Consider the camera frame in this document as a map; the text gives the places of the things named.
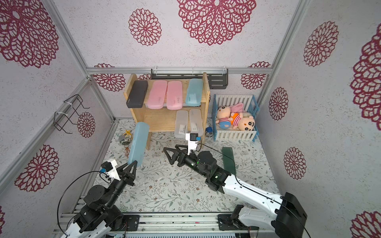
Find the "teal pencil case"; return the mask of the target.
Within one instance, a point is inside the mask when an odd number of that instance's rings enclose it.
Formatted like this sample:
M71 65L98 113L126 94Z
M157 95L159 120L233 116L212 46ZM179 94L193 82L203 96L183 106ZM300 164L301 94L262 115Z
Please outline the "teal pencil case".
M144 122L139 122L136 125L133 140L130 146L129 164L137 162L137 168L142 165L146 144L149 134L149 125Z

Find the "clear pencil case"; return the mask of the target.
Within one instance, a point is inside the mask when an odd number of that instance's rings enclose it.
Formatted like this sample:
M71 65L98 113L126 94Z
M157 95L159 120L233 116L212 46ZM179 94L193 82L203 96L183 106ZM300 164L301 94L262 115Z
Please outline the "clear pencil case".
M202 116L200 109L191 109L189 111L190 132L197 133L198 137L202 137L204 133Z
M174 135L176 138L185 139L188 132L188 111L178 110L176 113Z

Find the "dark green pencil case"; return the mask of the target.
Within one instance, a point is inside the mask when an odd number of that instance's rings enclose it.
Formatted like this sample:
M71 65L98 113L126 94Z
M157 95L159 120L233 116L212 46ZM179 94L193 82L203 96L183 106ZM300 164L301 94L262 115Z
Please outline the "dark green pencil case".
M222 147L222 159L224 170L236 175L236 165L232 147Z

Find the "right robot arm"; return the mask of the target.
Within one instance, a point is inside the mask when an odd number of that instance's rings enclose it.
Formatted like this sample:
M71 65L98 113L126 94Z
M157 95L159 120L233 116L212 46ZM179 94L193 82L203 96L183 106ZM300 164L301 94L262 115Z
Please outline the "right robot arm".
M169 163L184 165L205 177L205 183L213 191L235 196L261 210L263 215L247 206L237 206L231 220L246 227L272 229L280 238L301 238L308 231L305 228L307 213L297 197L270 193L248 184L236 175L223 169L209 151L195 154L184 145L163 149Z

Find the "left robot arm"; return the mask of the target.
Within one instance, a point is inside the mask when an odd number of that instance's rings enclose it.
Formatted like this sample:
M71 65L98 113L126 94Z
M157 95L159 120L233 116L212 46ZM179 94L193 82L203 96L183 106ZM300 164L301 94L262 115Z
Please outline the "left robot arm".
M137 161L117 167L115 160L109 160L95 171L111 180L108 187L93 186L84 197L85 205L73 217L63 238L102 238L111 231L135 232L138 230L139 215L125 215L116 201L126 186L134 186Z

